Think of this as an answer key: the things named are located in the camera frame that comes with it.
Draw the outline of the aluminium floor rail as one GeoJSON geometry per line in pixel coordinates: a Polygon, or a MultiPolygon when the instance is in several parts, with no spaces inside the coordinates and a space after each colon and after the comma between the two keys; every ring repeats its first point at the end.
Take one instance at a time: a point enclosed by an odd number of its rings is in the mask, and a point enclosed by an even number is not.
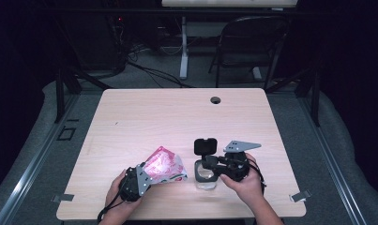
{"type": "Polygon", "coordinates": [[[351,188],[348,186],[346,179],[344,178],[341,172],[341,169],[337,160],[335,160],[335,157],[325,138],[322,128],[316,126],[315,122],[313,121],[310,115],[309,103],[304,98],[300,98],[298,102],[308,122],[310,123],[310,127],[312,131],[314,132],[318,140],[318,143],[321,146],[321,154],[323,156],[325,165],[328,169],[328,172],[331,176],[334,186],[336,190],[338,191],[340,200],[346,209],[349,219],[352,221],[353,225],[368,225],[366,219],[364,218],[361,210],[358,207],[358,204],[355,200],[355,197],[353,195],[351,188]]]}
{"type": "Polygon", "coordinates": [[[45,97],[36,123],[0,185],[0,225],[10,225],[14,219],[51,153],[51,145],[63,130],[63,125],[79,98],[80,95],[72,95],[68,98],[64,114],[59,122],[55,123],[56,100],[45,97]]]}

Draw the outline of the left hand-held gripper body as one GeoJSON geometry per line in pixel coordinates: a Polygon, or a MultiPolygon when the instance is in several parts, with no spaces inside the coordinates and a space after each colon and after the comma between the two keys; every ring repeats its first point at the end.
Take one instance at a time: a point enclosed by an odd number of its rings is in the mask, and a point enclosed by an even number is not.
{"type": "Polygon", "coordinates": [[[136,202],[151,188],[152,181],[152,177],[140,164],[134,168],[129,167],[119,185],[119,196],[125,202],[136,202]]]}

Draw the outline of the black metal stand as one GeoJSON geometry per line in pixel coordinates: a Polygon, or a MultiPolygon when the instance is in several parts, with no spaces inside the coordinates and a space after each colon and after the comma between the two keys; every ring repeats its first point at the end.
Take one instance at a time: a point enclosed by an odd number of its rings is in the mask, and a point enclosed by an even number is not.
{"type": "Polygon", "coordinates": [[[298,73],[267,87],[265,91],[266,93],[273,93],[294,80],[299,80],[299,85],[295,89],[295,96],[297,98],[304,98],[311,92],[310,118],[315,126],[319,127],[320,74],[317,66],[302,69],[298,73]]]}
{"type": "Polygon", "coordinates": [[[65,90],[66,87],[73,95],[79,95],[83,88],[78,82],[78,79],[84,79],[102,90],[110,89],[111,86],[99,81],[98,79],[90,76],[86,72],[76,67],[63,67],[55,74],[56,85],[56,117],[55,123],[59,123],[65,114],[65,90]]]}

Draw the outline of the person's left hand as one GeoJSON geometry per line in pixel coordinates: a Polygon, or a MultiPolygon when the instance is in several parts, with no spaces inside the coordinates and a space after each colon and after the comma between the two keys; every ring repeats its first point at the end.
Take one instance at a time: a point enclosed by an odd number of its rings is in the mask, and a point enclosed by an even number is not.
{"type": "Polygon", "coordinates": [[[136,202],[124,202],[119,196],[119,185],[125,177],[126,171],[123,170],[113,181],[106,195],[105,206],[109,210],[103,217],[104,220],[127,220],[129,216],[139,207],[142,199],[136,202]]]}

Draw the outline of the dark computer case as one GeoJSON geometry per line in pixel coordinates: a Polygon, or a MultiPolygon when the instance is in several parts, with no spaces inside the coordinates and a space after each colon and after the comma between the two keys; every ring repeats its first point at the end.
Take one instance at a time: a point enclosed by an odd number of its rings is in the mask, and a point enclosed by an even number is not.
{"type": "Polygon", "coordinates": [[[114,31],[106,16],[83,15],[77,20],[76,44],[82,64],[89,70],[122,67],[114,31]]]}

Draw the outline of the black folding chair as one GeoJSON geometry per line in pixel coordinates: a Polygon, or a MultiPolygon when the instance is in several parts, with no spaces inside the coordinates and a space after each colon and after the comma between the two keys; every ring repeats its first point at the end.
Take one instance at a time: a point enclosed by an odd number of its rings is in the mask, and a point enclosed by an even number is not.
{"type": "Polygon", "coordinates": [[[222,29],[208,72],[216,67],[219,86],[221,68],[264,68],[264,88],[274,76],[280,51],[289,31],[282,16],[245,16],[228,22],[222,29]]]}

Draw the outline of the clear jar with black lid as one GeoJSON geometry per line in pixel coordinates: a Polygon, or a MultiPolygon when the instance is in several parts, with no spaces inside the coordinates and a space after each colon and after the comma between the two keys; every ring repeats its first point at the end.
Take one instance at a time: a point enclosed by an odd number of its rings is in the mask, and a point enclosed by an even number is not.
{"type": "Polygon", "coordinates": [[[216,175],[203,166],[206,157],[212,156],[217,152],[217,144],[217,140],[213,138],[197,139],[194,141],[194,154],[201,157],[194,163],[194,175],[198,189],[211,190],[217,185],[218,178],[216,175]]]}

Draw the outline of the white standing desk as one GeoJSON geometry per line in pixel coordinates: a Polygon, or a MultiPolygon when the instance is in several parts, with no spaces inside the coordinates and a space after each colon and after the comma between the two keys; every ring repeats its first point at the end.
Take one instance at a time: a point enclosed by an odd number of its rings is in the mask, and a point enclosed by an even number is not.
{"type": "MultiPolygon", "coordinates": [[[[299,0],[161,0],[161,5],[170,9],[271,9],[283,11],[295,8],[299,0]]],[[[220,34],[225,22],[188,22],[183,16],[181,22],[182,57],[180,78],[188,77],[188,37],[213,38],[220,34]]]]}

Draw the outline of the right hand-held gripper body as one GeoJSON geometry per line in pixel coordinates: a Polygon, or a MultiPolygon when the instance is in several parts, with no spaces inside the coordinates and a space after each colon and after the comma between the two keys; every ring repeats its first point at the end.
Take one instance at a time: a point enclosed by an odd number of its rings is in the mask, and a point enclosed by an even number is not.
{"type": "Polygon", "coordinates": [[[243,180],[249,174],[250,168],[254,169],[259,176],[262,176],[259,167],[251,165],[246,156],[247,150],[259,147],[261,147],[259,143],[231,141],[223,149],[225,155],[219,157],[219,163],[224,165],[221,167],[220,173],[226,174],[236,182],[243,180]]]}

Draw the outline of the person's right hand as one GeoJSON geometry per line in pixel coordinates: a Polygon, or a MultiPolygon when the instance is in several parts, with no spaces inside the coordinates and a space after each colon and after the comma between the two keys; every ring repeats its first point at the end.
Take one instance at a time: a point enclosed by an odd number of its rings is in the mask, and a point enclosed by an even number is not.
{"type": "Polygon", "coordinates": [[[254,170],[255,158],[251,154],[246,154],[250,164],[249,174],[240,182],[232,180],[225,174],[219,178],[251,209],[258,210],[265,206],[266,200],[262,192],[260,175],[254,170]]]}

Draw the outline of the grey tape piece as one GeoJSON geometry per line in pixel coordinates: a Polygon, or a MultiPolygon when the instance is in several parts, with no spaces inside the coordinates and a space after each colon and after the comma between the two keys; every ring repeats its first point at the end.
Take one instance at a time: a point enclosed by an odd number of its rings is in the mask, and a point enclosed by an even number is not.
{"type": "Polygon", "coordinates": [[[308,198],[311,197],[311,193],[309,190],[304,190],[304,191],[301,191],[301,192],[298,192],[294,195],[291,195],[290,196],[290,200],[292,202],[305,202],[308,198]]]}
{"type": "Polygon", "coordinates": [[[71,202],[73,198],[74,196],[71,194],[61,194],[61,195],[54,195],[52,198],[52,201],[54,203],[71,202]]]}

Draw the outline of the pink printed plastic bag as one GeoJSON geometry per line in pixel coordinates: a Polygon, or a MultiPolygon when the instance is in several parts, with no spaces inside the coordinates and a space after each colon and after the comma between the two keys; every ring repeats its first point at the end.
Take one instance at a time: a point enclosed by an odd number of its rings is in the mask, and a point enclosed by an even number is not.
{"type": "Polygon", "coordinates": [[[153,184],[185,181],[187,171],[179,155],[160,146],[145,162],[144,171],[153,184]]]}

